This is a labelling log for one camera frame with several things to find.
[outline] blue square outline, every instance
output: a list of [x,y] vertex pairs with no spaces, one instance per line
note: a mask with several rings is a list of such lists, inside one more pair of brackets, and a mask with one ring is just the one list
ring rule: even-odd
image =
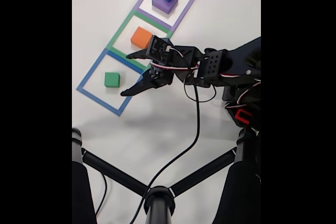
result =
[[104,108],[108,109],[109,111],[113,112],[117,116],[120,116],[121,113],[126,108],[127,104],[130,102],[132,97],[126,97],[125,100],[123,101],[123,103],[121,104],[120,108],[116,109],[115,107],[107,104],[106,102],[102,101],[101,99],[99,99],[98,97],[96,97],[95,95],[91,94],[90,92],[88,92],[84,89],[84,85],[87,83],[87,81],[89,80],[89,78],[91,77],[91,75],[93,74],[93,72],[95,71],[97,66],[100,64],[100,62],[103,60],[105,55],[111,56],[112,58],[116,59],[117,61],[119,61],[122,64],[126,65],[127,67],[131,68],[135,72],[139,73],[140,78],[137,80],[137,82],[139,82],[142,79],[142,73],[144,72],[142,69],[138,68],[137,66],[135,66],[132,63],[128,62],[127,60],[123,59],[119,55],[117,55],[114,52],[111,52],[110,50],[105,48],[101,52],[101,54],[99,55],[98,59],[94,62],[94,64],[92,65],[92,67],[90,68],[88,73],[85,75],[83,80],[80,82],[80,84],[78,85],[76,90],[81,92],[83,95],[87,96],[88,98],[92,99],[93,101],[95,101],[99,105],[103,106]]

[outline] purple square outline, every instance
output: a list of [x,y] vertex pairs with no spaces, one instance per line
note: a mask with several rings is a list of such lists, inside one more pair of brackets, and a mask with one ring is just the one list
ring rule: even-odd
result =
[[184,16],[186,15],[186,13],[188,12],[188,10],[190,9],[190,7],[192,6],[192,4],[194,3],[195,0],[189,0],[188,4],[185,6],[185,8],[181,12],[179,18],[177,19],[177,21],[175,22],[175,24],[173,26],[168,25],[167,23],[163,22],[162,20],[160,20],[160,19],[154,17],[153,15],[145,12],[144,10],[140,9],[139,7],[140,7],[140,5],[143,1],[144,0],[138,0],[133,9],[136,10],[137,12],[145,15],[146,17],[154,20],[155,22],[159,23],[160,25],[169,29],[170,31],[175,32],[175,30],[177,29],[177,27],[179,26],[182,19],[184,18]]

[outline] white surface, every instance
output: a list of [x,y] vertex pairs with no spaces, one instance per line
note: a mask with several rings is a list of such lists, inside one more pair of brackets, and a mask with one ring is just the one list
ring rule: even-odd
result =
[[[146,21],[136,16],[133,16],[128,22],[128,24],[125,26],[125,29],[122,31],[118,39],[113,44],[113,47],[117,48],[119,51],[123,52],[126,55],[141,50],[141,48],[131,43],[131,38],[139,26],[149,31],[151,34],[157,35],[160,38],[165,38],[167,36],[167,34],[164,31],[161,31],[160,29],[157,29],[155,26],[152,26]],[[143,64],[144,66],[147,66],[151,61],[148,59],[135,59],[135,60]]]
[[162,20],[166,24],[174,26],[175,22],[177,21],[178,17],[182,13],[188,2],[189,0],[178,0],[177,5],[172,9],[169,14],[164,13],[163,11],[154,7],[152,4],[152,0],[143,0],[139,8]]
[[[110,164],[148,184],[156,172],[189,146],[196,134],[195,103],[182,83],[148,90],[132,98],[118,117],[76,87],[137,0],[72,0],[72,126],[83,146]],[[261,0],[196,0],[172,37],[177,45],[234,49],[261,35]],[[210,97],[212,89],[200,89]],[[223,88],[201,104],[201,134],[194,148],[160,175],[154,185],[171,186],[235,146],[239,128],[221,107]],[[212,223],[228,168],[175,199],[173,224]],[[88,168],[98,207],[104,191],[101,175]],[[129,224],[141,197],[108,179],[109,190],[99,224]],[[143,208],[136,219],[144,224]]]
[[[119,73],[119,88],[105,87],[104,82],[106,72]],[[139,73],[130,69],[111,56],[105,55],[87,83],[85,83],[84,89],[118,110],[125,100],[125,97],[120,95],[121,91],[133,86],[139,78]]]

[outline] wire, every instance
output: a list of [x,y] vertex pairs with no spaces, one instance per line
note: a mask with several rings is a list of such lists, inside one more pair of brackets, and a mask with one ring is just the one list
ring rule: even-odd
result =
[[260,185],[261,185],[261,178],[260,178],[260,176],[259,176],[258,174],[256,174],[256,176],[259,178],[259,180],[260,180]]
[[[255,84],[253,84],[251,88],[253,88],[253,87],[255,87],[255,86],[259,85],[259,84],[261,84],[261,81],[259,81],[259,82],[255,83]],[[240,103],[240,100],[242,99],[242,97],[244,96],[244,94],[246,94],[251,88],[245,90],[245,91],[238,97],[238,99],[237,99],[237,104]]]
[[234,106],[225,106],[225,109],[233,109],[233,108],[240,108],[240,107],[244,107],[246,106],[246,104],[242,104],[242,105],[234,105]]
[[178,51],[176,48],[173,48],[173,47],[170,47],[169,48],[169,51],[170,50],[174,50],[174,51],[176,51],[180,56],[181,56],[181,58],[184,58],[184,55],[180,52],[180,51]]
[[97,209],[96,217],[97,217],[97,214],[98,214],[98,212],[99,212],[101,206],[103,205],[103,202],[104,202],[104,199],[105,199],[105,196],[106,196],[106,192],[107,192],[107,182],[106,182],[105,175],[104,175],[103,173],[102,173],[101,175],[103,176],[103,178],[104,178],[104,182],[105,182],[105,192],[104,192],[104,196],[103,196],[103,198],[102,198],[102,200],[101,200],[101,202],[100,202],[100,205],[99,205],[99,207],[98,207],[98,209]]
[[220,73],[219,75],[222,76],[222,77],[227,77],[227,78],[240,77],[240,76],[235,76],[235,75],[231,75],[231,74],[223,74],[223,73]]
[[185,153],[187,153],[192,147],[194,147],[194,145],[197,143],[197,140],[198,140],[198,137],[200,136],[200,117],[199,117],[199,107],[200,107],[200,101],[198,99],[198,92],[197,92],[197,85],[196,85],[196,82],[195,82],[195,79],[194,79],[194,76],[193,76],[193,73],[192,73],[192,70],[191,68],[188,68],[188,71],[190,73],[190,76],[192,77],[192,80],[193,80],[193,85],[194,85],[194,89],[195,89],[195,97],[196,97],[196,113],[197,113],[197,131],[196,131],[196,137],[195,137],[195,140],[193,141],[193,143],[187,148],[185,149],[183,152],[181,152],[180,154],[178,154],[178,156],[174,157],[169,163],[167,163],[164,167],[161,168],[161,170],[159,170],[159,172],[152,178],[152,180],[150,181],[150,183],[148,184],[148,187],[146,188],[146,191],[144,193],[144,195],[142,196],[142,199],[141,199],[141,202],[139,204],[139,207],[137,209],[137,212],[135,213],[132,221],[130,224],[134,224],[135,222],[135,219],[137,218],[139,212],[140,212],[140,209],[141,209],[141,206],[143,204],[143,201],[145,200],[145,197],[146,197],[146,194],[148,192],[148,190],[151,188],[152,184],[154,183],[154,181],[156,180],[156,178],[168,167],[170,166],[171,164],[173,164],[177,159],[179,159],[180,157],[182,157]]
[[[183,81],[184,93],[185,93],[185,95],[186,95],[190,100],[193,100],[194,102],[196,102],[195,99],[191,98],[191,97],[187,94],[187,90],[185,89],[185,80],[187,79],[187,77],[186,77],[186,78],[184,79],[184,81]],[[217,95],[216,88],[215,88],[214,85],[212,85],[212,87],[213,87],[214,90],[215,90],[214,95],[213,95],[210,99],[208,99],[208,100],[206,100],[206,101],[200,101],[199,103],[201,103],[201,102],[209,102],[209,101],[211,101],[212,99],[214,99],[214,98],[216,97],[216,95]]]
[[[159,64],[156,64],[156,63],[153,63],[153,62],[151,62],[151,65],[154,66],[154,67],[157,67],[157,68],[165,69],[165,70],[184,70],[184,71],[188,71],[188,68],[167,67],[167,66],[162,66],[162,65],[159,65]],[[193,69],[193,70],[198,69],[198,66],[193,67],[191,69]]]

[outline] green tape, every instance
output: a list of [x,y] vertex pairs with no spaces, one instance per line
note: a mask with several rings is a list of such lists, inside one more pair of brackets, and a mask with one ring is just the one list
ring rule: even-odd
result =
[[112,39],[107,44],[107,46],[106,46],[107,49],[109,49],[110,51],[112,51],[111,48],[112,48],[113,44],[118,39],[118,37],[120,36],[120,34],[122,33],[122,31],[125,29],[125,26],[131,20],[131,18],[133,17],[134,13],[135,13],[135,10],[130,11],[130,13],[127,15],[126,19],[123,21],[123,23],[121,24],[121,26],[119,27],[119,29],[117,30],[117,32],[113,35]]
[[134,15],[138,18],[141,18],[142,20],[146,21],[147,23],[151,24],[152,26],[155,26],[157,29],[160,29],[161,31],[164,31],[166,34],[169,32],[168,28],[165,28],[164,26],[158,24],[157,22],[151,20],[150,18],[146,17],[142,13],[135,12]]
[[131,20],[131,18],[133,16],[136,16],[136,17],[142,19],[143,21],[151,24],[152,26],[156,27],[157,29],[165,32],[167,34],[166,38],[171,38],[173,36],[174,32],[171,31],[171,30],[169,30],[168,28],[165,28],[164,26],[158,24],[157,22],[151,20],[150,18],[146,17],[145,15],[143,15],[141,13],[138,13],[136,10],[130,11],[130,13],[127,15],[127,17],[125,18],[125,20],[122,22],[121,26],[118,28],[117,32],[115,32],[115,34],[113,35],[112,39],[107,44],[106,49],[110,50],[111,52],[114,52],[115,54],[117,54],[120,57],[124,58],[125,60],[127,60],[131,64],[137,66],[141,70],[146,71],[147,69],[150,68],[150,66],[151,66],[150,64],[148,64],[147,66],[144,66],[143,64],[137,62],[136,60],[127,59],[126,58],[126,56],[127,56],[126,54],[124,54],[123,52],[119,51],[117,48],[113,47],[114,43],[116,42],[116,40],[118,39],[118,37],[120,36],[120,34],[125,29],[126,25],[128,24],[128,22]]

